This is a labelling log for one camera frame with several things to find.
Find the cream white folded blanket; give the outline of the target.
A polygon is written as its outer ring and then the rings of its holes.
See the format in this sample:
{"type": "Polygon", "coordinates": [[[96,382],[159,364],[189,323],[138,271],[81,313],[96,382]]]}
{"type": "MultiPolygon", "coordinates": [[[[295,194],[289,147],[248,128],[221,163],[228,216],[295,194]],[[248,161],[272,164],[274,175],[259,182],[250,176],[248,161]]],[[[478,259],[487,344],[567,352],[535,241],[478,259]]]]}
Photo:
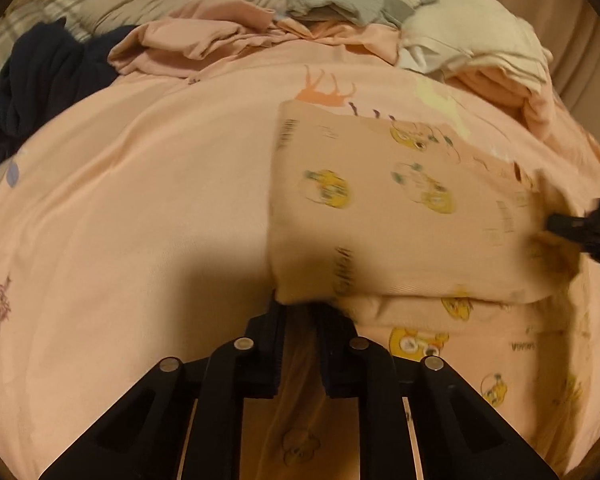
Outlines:
{"type": "Polygon", "coordinates": [[[533,27],[498,0],[437,0],[402,24],[396,66],[448,76],[498,68],[538,92],[550,82],[551,60],[533,27]]]}

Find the pink cartoon print garment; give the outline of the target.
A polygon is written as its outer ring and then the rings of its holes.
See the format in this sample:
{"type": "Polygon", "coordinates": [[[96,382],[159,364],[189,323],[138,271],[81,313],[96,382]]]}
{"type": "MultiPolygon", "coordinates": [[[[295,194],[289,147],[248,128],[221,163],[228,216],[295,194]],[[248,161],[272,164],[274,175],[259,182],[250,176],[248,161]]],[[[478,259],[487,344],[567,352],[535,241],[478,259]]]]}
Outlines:
{"type": "Polygon", "coordinates": [[[268,258],[287,306],[325,301],[391,354],[450,363],[563,474],[590,395],[596,271],[545,234],[554,179],[437,117],[278,110],[268,258]]]}

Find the pink animal print duvet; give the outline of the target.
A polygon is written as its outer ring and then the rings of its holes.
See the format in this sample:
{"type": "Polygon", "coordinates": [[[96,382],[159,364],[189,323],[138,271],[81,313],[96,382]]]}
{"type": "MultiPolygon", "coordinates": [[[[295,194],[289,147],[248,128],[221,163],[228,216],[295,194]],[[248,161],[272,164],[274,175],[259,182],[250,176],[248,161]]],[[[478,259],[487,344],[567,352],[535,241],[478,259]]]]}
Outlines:
{"type": "MultiPolygon", "coordinates": [[[[201,80],[123,77],[35,133],[0,181],[0,456],[15,477],[42,474],[161,358],[208,356],[277,299],[268,208],[287,101],[425,113],[549,174],[570,214],[600,197],[600,146],[558,101],[534,133],[464,84],[301,41],[201,80]]],[[[568,471],[600,438],[600,267],[583,258],[597,273],[591,382],[568,471]]],[[[358,474],[354,405],[326,398],[300,306],[287,306],[279,397],[248,408],[247,479],[358,474]]]]}

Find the dark navy garment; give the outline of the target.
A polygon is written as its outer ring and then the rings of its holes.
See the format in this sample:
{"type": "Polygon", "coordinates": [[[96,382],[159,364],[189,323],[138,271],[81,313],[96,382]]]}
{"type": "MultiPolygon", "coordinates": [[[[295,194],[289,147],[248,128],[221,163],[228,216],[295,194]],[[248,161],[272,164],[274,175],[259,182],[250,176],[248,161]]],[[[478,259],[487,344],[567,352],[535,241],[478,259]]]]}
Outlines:
{"type": "Polygon", "coordinates": [[[15,42],[0,73],[0,165],[46,122],[116,80],[108,55],[133,29],[123,25],[79,41],[60,18],[34,25],[15,42]]]}

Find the pink crumpled cloth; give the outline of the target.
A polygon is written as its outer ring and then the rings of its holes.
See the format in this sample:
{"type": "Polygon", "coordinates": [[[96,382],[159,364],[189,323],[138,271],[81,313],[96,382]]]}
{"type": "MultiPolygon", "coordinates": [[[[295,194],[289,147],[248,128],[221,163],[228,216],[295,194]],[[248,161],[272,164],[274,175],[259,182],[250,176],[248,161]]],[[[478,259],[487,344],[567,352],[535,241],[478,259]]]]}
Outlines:
{"type": "Polygon", "coordinates": [[[343,47],[390,65],[398,58],[399,33],[386,25],[305,25],[279,20],[272,9],[247,0],[194,0],[133,28],[110,50],[108,63],[121,76],[137,72],[192,80],[213,66],[294,41],[343,47]]]}

